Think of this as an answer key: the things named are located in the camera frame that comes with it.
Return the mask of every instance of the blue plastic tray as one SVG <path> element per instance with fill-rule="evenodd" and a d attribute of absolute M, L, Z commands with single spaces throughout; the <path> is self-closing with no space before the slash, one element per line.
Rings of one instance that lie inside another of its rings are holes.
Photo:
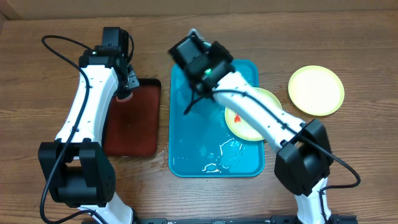
<path fill-rule="evenodd" d="M 232 63 L 252 85 L 258 86 L 257 67 L 248 60 Z M 203 99 L 183 115 L 192 91 L 181 69 L 171 74 L 169 166 L 179 177 L 253 177 L 265 166 L 264 143 L 236 137 L 227 127 L 225 107 Z"/>

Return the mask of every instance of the yellow plate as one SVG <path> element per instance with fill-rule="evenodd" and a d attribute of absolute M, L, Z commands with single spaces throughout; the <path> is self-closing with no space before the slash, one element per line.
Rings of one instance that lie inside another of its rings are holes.
<path fill-rule="evenodd" d="M 289 80 L 289 96 L 300 110 L 315 116 L 334 113 L 344 100 L 344 88 L 331 70 L 321 66 L 298 69 Z"/>
<path fill-rule="evenodd" d="M 262 93 L 268 101 L 273 103 L 276 107 L 282 109 L 282 105 L 280 104 L 278 98 L 273 95 L 270 91 L 256 88 L 257 91 Z M 225 108 L 225 121 L 226 125 L 229 129 L 234 133 L 237 137 L 248 140 L 248 141 L 261 141 L 264 138 L 258 133 L 250 124 L 248 124 L 245 120 L 243 120 L 237 113 L 229 108 Z"/>

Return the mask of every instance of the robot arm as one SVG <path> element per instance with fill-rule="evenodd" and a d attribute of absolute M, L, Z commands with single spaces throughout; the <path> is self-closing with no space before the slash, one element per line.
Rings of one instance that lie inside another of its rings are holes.
<path fill-rule="evenodd" d="M 169 54 L 190 80 L 193 91 L 237 112 L 269 143 L 277 155 L 276 176 L 295 194 L 298 219 L 304 224 L 324 223 L 318 192 L 326 186 L 332 161 L 308 144 L 295 146 L 300 133 L 330 152 L 323 125 L 318 120 L 305 124 L 270 104 L 232 67 L 233 58 L 222 45 L 206 43 L 195 30 L 172 47 Z M 326 195 L 323 207 L 329 219 Z"/>
<path fill-rule="evenodd" d="M 95 211 L 107 223 L 131 224 L 132 208 L 123 204 L 115 192 L 116 176 L 101 148 L 103 126 L 109 103 L 114 95 L 128 97 L 136 87 L 135 73 L 127 62 L 129 36 L 118 27 L 105 27 L 102 45 L 88 49 L 79 59 L 79 66 L 88 77 L 90 94 L 71 144 L 63 155 L 51 181 L 49 191 L 56 202 L 80 210 Z M 68 118 L 55 142 L 42 142 L 39 161 L 46 180 L 60 149 L 71 135 L 86 93 L 86 81 L 80 74 L 79 86 Z M 81 167 L 65 163 L 79 159 Z"/>

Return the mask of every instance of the wooden table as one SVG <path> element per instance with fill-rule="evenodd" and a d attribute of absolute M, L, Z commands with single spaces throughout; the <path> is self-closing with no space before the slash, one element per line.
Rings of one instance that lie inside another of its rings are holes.
<path fill-rule="evenodd" d="M 333 213 L 358 216 L 360 223 L 398 219 L 398 11 L 306 12 L 226 16 L 120 17 L 6 22 L 0 36 L 0 222 L 42 223 L 39 201 L 44 177 L 37 159 L 42 141 L 52 141 L 70 109 L 78 72 L 40 43 L 46 34 L 86 45 L 101 43 L 104 26 L 120 26 L 135 40 L 138 77 L 162 82 L 159 146 L 155 157 L 110 158 L 116 191 L 141 217 L 242 218 L 294 215 L 293 195 L 274 175 L 268 146 L 266 167 L 255 178 L 183 179 L 168 168 L 170 68 L 167 50 L 192 27 L 218 40 L 236 58 L 252 60 L 261 87 L 288 112 L 307 121 L 289 101 L 291 74 L 306 65 L 333 70 L 345 87 L 343 106 L 321 118 L 333 152 L 362 177 L 356 189 L 330 190 Z M 75 61 L 83 49 L 49 40 Z M 330 184 L 353 176 L 334 163 Z M 75 209 L 47 197 L 51 219 Z"/>

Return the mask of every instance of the small red item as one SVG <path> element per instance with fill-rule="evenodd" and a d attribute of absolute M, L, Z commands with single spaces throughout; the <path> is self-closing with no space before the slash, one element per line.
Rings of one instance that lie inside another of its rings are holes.
<path fill-rule="evenodd" d="M 160 81 L 139 79 L 127 101 L 112 98 L 104 128 L 107 156 L 151 156 L 157 149 Z"/>
<path fill-rule="evenodd" d="M 241 117 L 238 114 L 236 114 L 234 121 L 235 121 L 235 123 L 241 122 Z"/>

